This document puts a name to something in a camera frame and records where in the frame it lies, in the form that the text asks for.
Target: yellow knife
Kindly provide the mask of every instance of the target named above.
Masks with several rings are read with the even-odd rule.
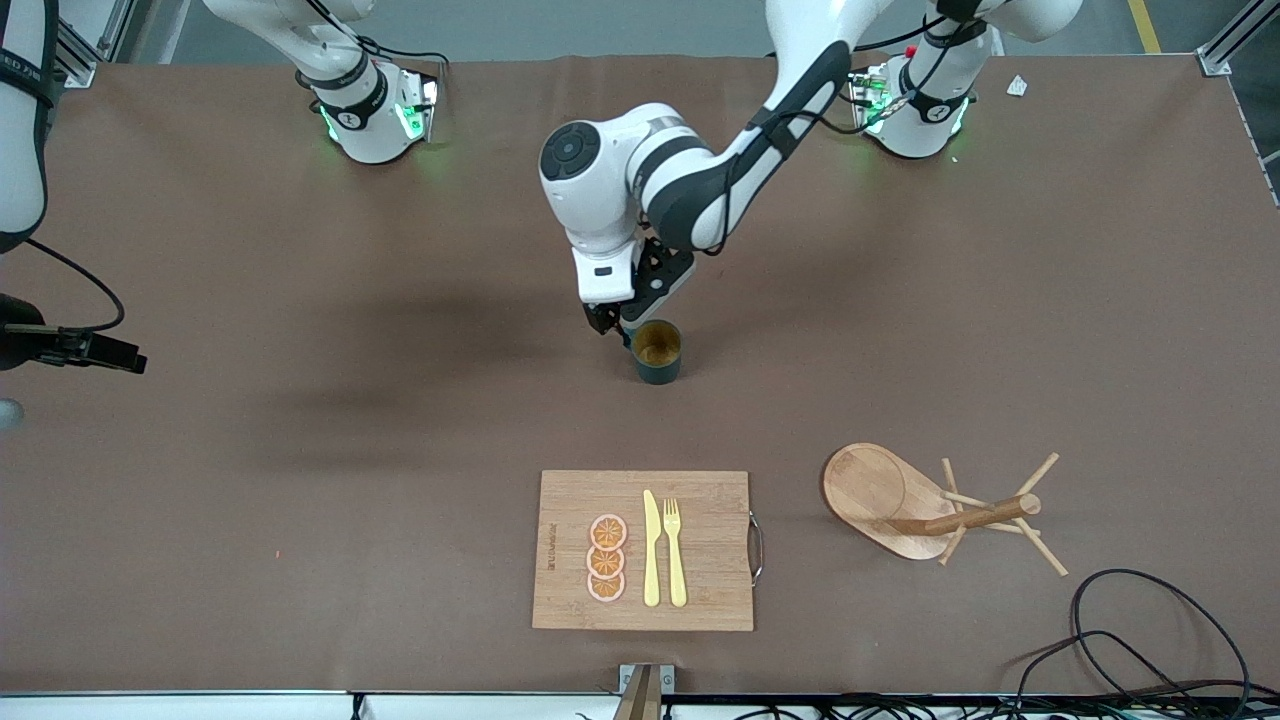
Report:
[[[658,592],[658,538],[662,537],[662,515],[653,493],[644,491],[644,603],[657,607],[660,601]]]

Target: brown table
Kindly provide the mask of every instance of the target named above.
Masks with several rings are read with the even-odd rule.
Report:
[[[151,366],[0,379],[28,411],[0,438],[0,688],[588,691],[654,660],[698,692],[1010,689],[1114,565],[1280,676],[1280,219],[1190,58],[992,60],[924,161],[815,132],[668,304],[662,388],[586,327],[538,149],[653,99],[723,146],[769,61],[458,65],[452,142],[379,168],[291,73],[106,67],[63,101],[40,237],[119,290]],[[4,283],[108,311],[31,251]],[[818,492],[854,441],[986,497],[1061,452],[1036,524],[1074,574],[997,533],[946,569],[878,550]],[[756,632],[530,629],[547,468],[749,470]],[[1085,616],[1233,671],[1147,588]],[[1100,685],[1064,656],[1033,689]]]

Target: wooden cutting board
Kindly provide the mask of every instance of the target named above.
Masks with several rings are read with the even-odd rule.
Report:
[[[680,553],[689,602],[671,605],[667,537],[658,541],[662,602],[644,603],[645,489],[680,501]],[[545,470],[538,511],[534,628],[588,630],[753,630],[746,473]],[[588,530],[612,512],[627,524],[626,589],[599,602],[586,589]]]

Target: citrus slice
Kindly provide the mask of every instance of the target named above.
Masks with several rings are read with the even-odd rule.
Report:
[[[622,591],[627,588],[627,577],[620,574],[617,578],[596,578],[594,575],[586,577],[586,592],[591,593],[591,597],[599,600],[600,602],[613,602],[614,600],[622,597]]]
[[[621,550],[600,550],[593,547],[586,551],[586,571],[594,578],[608,580],[617,578],[622,573],[626,557]]]
[[[599,550],[618,550],[627,542],[627,524],[617,515],[600,515],[591,523],[591,544]]]

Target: yellow fork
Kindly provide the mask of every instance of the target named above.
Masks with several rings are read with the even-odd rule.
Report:
[[[680,560],[680,503],[675,498],[662,501],[662,528],[671,547],[671,603],[684,607],[689,602],[685,588],[685,564]]]

